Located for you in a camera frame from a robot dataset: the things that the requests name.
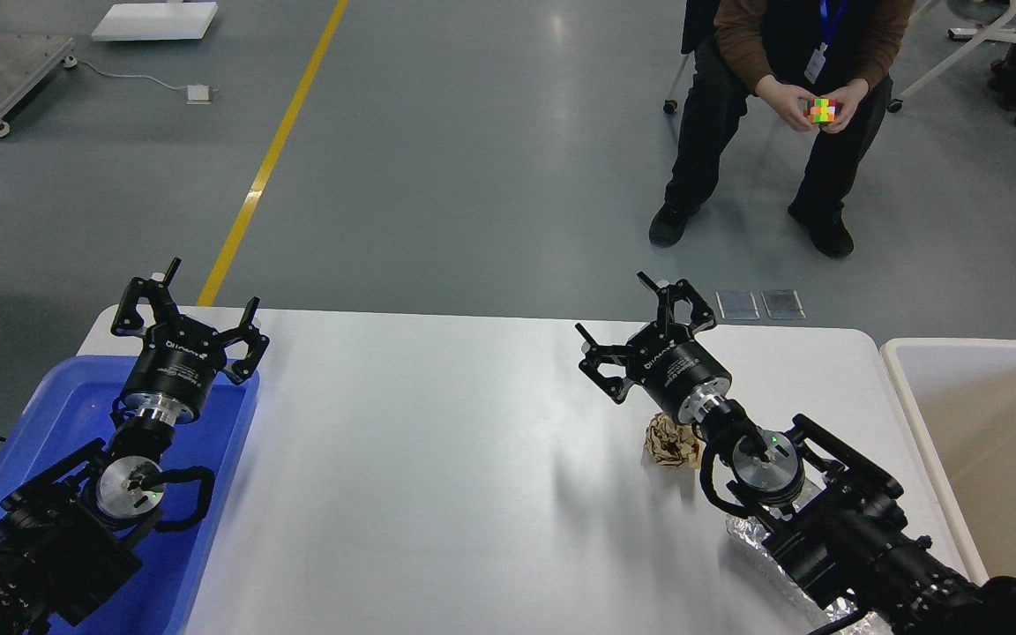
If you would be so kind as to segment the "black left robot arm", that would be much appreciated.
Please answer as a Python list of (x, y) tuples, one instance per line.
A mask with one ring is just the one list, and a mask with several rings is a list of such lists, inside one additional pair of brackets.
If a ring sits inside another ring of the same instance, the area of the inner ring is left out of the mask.
[(208, 515), (210, 467), (162, 466), (182, 423), (201, 417), (213, 381), (242, 385), (270, 339), (255, 325), (259, 298), (238, 325), (213, 328), (178, 309), (161, 279), (130, 280), (110, 333), (142, 348), (110, 410), (113, 437), (96, 438), (4, 496), (0, 519), (0, 634), (46, 634), (51, 617), (80, 624), (142, 568), (136, 546)]

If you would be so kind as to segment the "person's left hand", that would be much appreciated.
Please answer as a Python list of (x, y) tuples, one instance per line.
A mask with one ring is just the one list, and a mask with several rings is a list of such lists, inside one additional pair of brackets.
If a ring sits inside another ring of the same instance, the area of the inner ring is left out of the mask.
[(870, 92), (870, 84), (863, 78), (854, 78), (846, 85), (832, 90), (830, 93), (821, 96), (831, 103), (836, 104), (836, 114), (831, 122), (821, 126), (821, 131), (829, 134), (838, 134), (847, 129), (852, 119), (858, 113), (859, 105), (867, 93)]

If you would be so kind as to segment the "person's right hand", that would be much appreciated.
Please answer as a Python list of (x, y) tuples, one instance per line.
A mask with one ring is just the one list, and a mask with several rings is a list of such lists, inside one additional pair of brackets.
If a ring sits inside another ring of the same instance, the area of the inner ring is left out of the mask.
[(808, 132), (815, 129), (815, 124), (805, 114), (802, 101), (813, 101), (816, 96), (801, 86), (783, 84), (773, 75), (765, 75), (754, 89), (754, 96), (761, 98), (775, 114), (791, 129), (798, 132)]

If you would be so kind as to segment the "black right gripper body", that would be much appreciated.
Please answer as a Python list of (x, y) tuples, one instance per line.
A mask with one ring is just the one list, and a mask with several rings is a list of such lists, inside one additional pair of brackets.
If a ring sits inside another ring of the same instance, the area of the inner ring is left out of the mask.
[(633, 350), (626, 361), (626, 377), (644, 387), (649, 397), (680, 425), (697, 421), (695, 407), (686, 405), (690, 396), (708, 385), (708, 392), (722, 397), (731, 387), (731, 373), (695, 341), (693, 330), (684, 325), (645, 325), (626, 346)]

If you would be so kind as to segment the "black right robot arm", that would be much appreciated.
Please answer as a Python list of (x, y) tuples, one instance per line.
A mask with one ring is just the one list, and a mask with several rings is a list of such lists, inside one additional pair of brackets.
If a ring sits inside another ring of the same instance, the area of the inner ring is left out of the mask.
[(579, 369), (616, 403), (633, 386), (703, 444), (698, 482), (717, 509), (766, 531), (762, 550), (821, 608), (854, 611), (819, 627), (834, 634), (869, 614), (894, 634), (1016, 634), (1016, 578), (982, 586), (939, 562), (927, 535), (904, 534), (903, 488), (807, 415), (785, 431), (763, 430), (731, 399), (731, 373), (698, 343), (713, 309), (689, 281), (639, 280), (656, 317), (625, 343), (587, 333)]

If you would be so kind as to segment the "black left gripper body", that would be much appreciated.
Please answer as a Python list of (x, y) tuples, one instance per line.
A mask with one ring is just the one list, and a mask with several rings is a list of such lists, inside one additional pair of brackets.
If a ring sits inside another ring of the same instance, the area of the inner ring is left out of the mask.
[(215, 329), (197, 320), (156, 323), (145, 329), (144, 348), (122, 389), (126, 407), (168, 407), (168, 423), (200, 418), (215, 374), (226, 364)]

